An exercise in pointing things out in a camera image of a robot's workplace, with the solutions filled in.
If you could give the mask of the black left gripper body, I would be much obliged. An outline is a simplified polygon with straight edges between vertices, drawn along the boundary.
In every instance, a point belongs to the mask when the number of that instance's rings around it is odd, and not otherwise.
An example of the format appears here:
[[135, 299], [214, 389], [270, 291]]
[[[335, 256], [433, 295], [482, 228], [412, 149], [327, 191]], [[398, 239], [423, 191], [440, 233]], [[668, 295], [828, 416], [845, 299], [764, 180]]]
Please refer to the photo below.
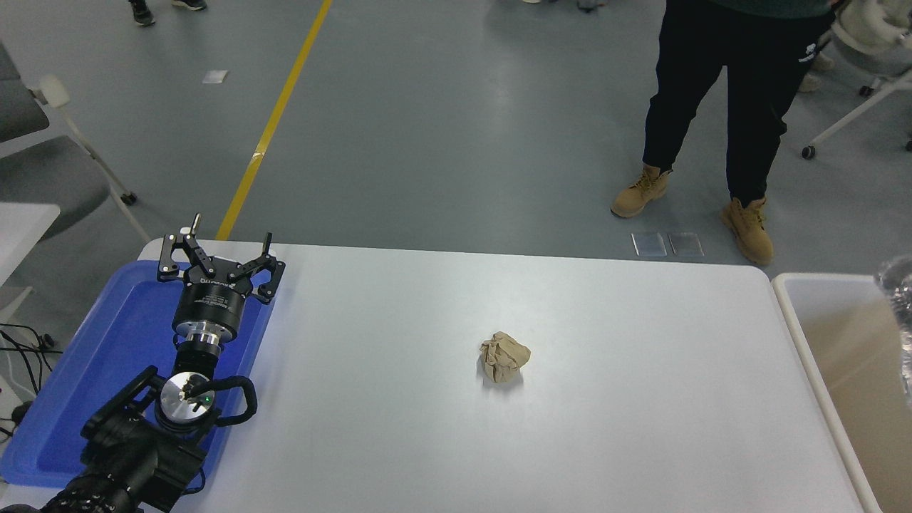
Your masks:
[[228, 276], [207, 277], [199, 269], [183, 273], [185, 283], [173, 318], [173, 331], [188, 333], [192, 325], [214, 323], [219, 333], [237, 333], [244, 303], [253, 291], [249, 277], [238, 282]]

